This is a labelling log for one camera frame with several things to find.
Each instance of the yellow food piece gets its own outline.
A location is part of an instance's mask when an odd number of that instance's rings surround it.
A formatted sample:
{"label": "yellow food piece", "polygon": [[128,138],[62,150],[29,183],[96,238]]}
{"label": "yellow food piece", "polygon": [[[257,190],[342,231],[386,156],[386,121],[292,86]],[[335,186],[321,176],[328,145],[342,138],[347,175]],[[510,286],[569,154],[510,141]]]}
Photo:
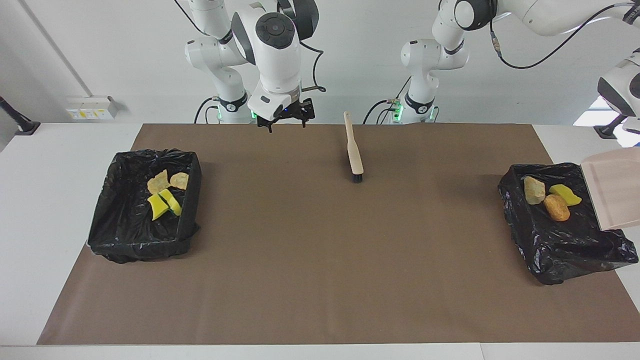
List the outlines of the yellow food piece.
{"label": "yellow food piece", "polygon": [[147,189],[151,195],[155,195],[164,189],[168,189],[171,184],[169,183],[168,174],[166,170],[156,175],[153,179],[147,181]]}
{"label": "yellow food piece", "polygon": [[524,196],[529,205],[538,205],[545,200],[546,195],[547,191],[545,189],[545,183],[538,181],[531,176],[524,178]]}
{"label": "yellow food piece", "polygon": [[156,221],[158,218],[169,211],[169,205],[167,205],[158,194],[151,195],[147,201],[151,204],[151,210],[153,211],[153,218],[151,221]]}
{"label": "yellow food piece", "polygon": [[560,195],[549,195],[545,198],[545,208],[555,221],[567,221],[571,217],[571,212],[566,205],[566,201]]}
{"label": "yellow food piece", "polygon": [[582,202],[581,197],[575,195],[571,189],[562,184],[551,186],[549,192],[554,195],[560,195],[566,201],[567,206],[575,206]]}
{"label": "yellow food piece", "polygon": [[174,188],[187,190],[187,184],[189,183],[189,174],[179,172],[174,176],[171,176],[171,181],[169,181],[171,186]]}
{"label": "yellow food piece", "polygon": [[164,201],[169,204],[169,208],[175,216],[179,217],[180,215],[182,215],[182,208],[180,207],[178,200],[173,197],[173,194],[169,191],[169,189],[164,189],[163,191],[159,192],[158,195],[160,195],[164,199]]}

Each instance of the black plastic bag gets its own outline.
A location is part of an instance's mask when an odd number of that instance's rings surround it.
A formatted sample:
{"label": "black plastic bag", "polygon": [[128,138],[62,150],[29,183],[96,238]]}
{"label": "black plastic bag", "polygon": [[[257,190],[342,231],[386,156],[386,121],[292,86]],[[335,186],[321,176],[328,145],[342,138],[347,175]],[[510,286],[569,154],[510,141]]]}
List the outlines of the black plastic bag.
{"label": "black plastic bag", "polygon": [[[167,169],[189,174],[187,190],[170,188],[182,215],[167,212],[151,221],[147,181]],[[113,158],[93,214],[87,245],[116,263],[184,254],[198,230],[195,224],[202,173],[198,156],[180,150],[119,152]]]}
{"label": "black plastic bag", "polygon": [[[553,185],[564,184],[581,197],[582,202],[569,207],[569,220],[556,222],[544,204],[527,203],[526,176],[545,183],[547,191]],[[513,165],[500,181],[498,190],[504,201],[504,217],[511,227],[511,238],[539,282],[561,284],[573,277],[638,262],[636,248],[622,230],[600,230],[578,165]]]}

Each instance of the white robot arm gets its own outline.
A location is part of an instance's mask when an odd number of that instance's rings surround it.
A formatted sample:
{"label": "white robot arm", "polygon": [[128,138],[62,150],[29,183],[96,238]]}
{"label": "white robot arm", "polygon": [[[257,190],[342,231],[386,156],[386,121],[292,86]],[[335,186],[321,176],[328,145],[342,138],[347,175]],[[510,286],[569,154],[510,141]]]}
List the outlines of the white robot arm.
{"label": "white robot arm", "polygon": [[[189,0],[196,26],[210,35],[190,41],[189,62],[213,76],[219,92],[223,122],[249,123],[271,132],[280,119],[297,118],[303,126],[315,117],[311,99],[300,101],[301,46],[316,30],[318,10],[314,0],[276,0],[284,14],[267,12],[259,3],[236,12],[230,20],[224,0]],[[252,96],[240,74],[230,69],[251,63],[260,71]]]}
{"label": "white robot arm", "polygon": [[[432,70],[451,70],[464,66],[468,52],[464,32],[481,29],[492,20],[516,15],[529,29],[543,36],[566,33],[591,19],[617,18],[640,28],[640,11],[634,3],[613,4],[611,0],[441,0],[433,24],[435,39],[408,42],[401,59],[412,75],[412,82],[401,99],[404,111],[391,123],[424,122],[435,99],[438,80]],[[494,38],[499,56],[500,45]]]}

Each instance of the brown table mat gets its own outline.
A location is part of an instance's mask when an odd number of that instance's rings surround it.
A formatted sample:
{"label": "brown table mat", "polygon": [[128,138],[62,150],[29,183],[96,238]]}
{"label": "brown table mat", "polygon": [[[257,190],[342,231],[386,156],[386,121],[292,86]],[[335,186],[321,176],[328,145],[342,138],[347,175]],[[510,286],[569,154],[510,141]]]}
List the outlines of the brown table mat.
{"label": "brown table mat", "polygon": [[511,241],[500,177],[550,163],[532,126],[355,135],[362,184],[344,126],[144,125],[133,149],[197,152],[202,229],[164,261],[85,247],[38,344],[640,341],[615,272],[541,286]]}

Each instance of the black pole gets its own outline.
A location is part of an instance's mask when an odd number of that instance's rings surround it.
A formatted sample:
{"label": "black pole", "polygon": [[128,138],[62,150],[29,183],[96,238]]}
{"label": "black pole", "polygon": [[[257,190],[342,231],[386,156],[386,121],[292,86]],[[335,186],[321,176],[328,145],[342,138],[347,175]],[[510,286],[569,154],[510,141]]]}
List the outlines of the black pole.
{"label": "black pole", "polygon": [[594,126],[593,129],[595,129],[596,133],[603,139],[617,140],[618,138],[616,138],[616,135],[613,135],[613,131],[618,125],[622,124],[626,118],[627,116],[618,115],[616,120],[613,120],[609,125]]}
{"label": "black pole", "polygon": [[0,108],[2,108],[2,110],[4,110],[4,112],[6,112],[7,115],[9,115],[18,125],[18,131],[15,132],[16,135],[32,135],[38,126],[40,126],[39,122],[29,120],[26,116],[9,105],[9,103],[1,96]]}

